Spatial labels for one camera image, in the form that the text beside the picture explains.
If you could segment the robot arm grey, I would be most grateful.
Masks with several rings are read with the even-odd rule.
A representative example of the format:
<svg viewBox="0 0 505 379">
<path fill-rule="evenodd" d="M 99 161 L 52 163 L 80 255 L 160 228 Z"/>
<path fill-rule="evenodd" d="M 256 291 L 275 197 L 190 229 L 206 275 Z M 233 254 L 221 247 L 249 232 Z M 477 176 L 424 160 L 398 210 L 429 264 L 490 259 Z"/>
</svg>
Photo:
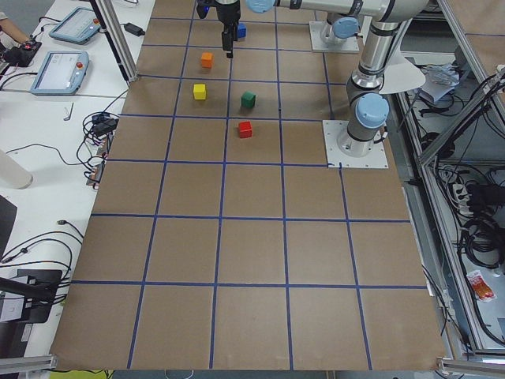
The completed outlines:
<svg viewBox="0 0 505 379">
<path fill-rule="evenodd" d="M 357 15 L 363 2 L 355 1 L 348 13 L 327 12 L 325 22 L 309 23 L 312 49 L 320 52 L 356 53 L 358 45 L 356 35 L 360 31 Z M 239 1 L 199 1 L 198 16 L 204 19 L 209 9 L 216 9 L 217 18 L 223 24 L 221 33 L 223 50 L 228 58 L 232 58 L 234 42 L 241 38 L 239 24 L 241 18 L 241 3 Z"/>
<path fill-rule="evenodd" d="M 346 85 L 350 104 L 350 120 L 337 144 L 347 156 L 361 158 L 375 144 L 377 131 L 385 126 L 389 104 L 380 94 L 383 75 L 395 48 L 401 44 L 401 27 L 418 15 L 426 1 L 247 1 L 255 13 L 265 13 L 275 6 L 288 9 L 324 11 L 336 39 L 350 35 L 350 29 L 339 25 L 334 18 L 353 19 L 359 15 L 371 17 L 368 37 L 357 68 Z"/>
</svg>

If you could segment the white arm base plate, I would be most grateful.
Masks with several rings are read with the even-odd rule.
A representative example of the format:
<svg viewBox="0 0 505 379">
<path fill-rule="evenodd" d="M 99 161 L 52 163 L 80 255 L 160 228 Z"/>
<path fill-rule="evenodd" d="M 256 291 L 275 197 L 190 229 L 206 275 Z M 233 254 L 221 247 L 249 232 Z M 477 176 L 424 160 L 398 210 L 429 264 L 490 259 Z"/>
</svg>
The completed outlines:
<svg viewBox="0 0 505 379">
<path fill-rule="evenodd" d="M 380 132 L 368 142 L 347 133 L 347 120 L 323 120 L 327 166 L 330 168 L 388 169 Z"/>
<path fill-rule="evenodd" d="M 360 50 L 356 36 L 346 39 L 334 35 L 332 27 L 326 21 L 310 21 L 309 33 L 312 51 L 357 54 Z"/>
</svg>

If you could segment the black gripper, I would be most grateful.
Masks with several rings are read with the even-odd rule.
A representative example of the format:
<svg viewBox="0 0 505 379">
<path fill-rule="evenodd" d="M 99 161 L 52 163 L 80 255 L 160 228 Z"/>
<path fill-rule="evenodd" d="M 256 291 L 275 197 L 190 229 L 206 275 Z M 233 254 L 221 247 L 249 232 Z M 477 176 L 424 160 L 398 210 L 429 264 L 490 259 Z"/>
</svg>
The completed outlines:
<svg viewBox="0 0 505 379">
<path fill-rule="evenodd" d="M 222 32 L 222 45 L 226 56 L 233 58 L 233 41 L 238 41 L 238 25 L 241 18 L 239 0 L 216 0 L 218 20 L 223 23 L 228 32 Z"/>
</svg>

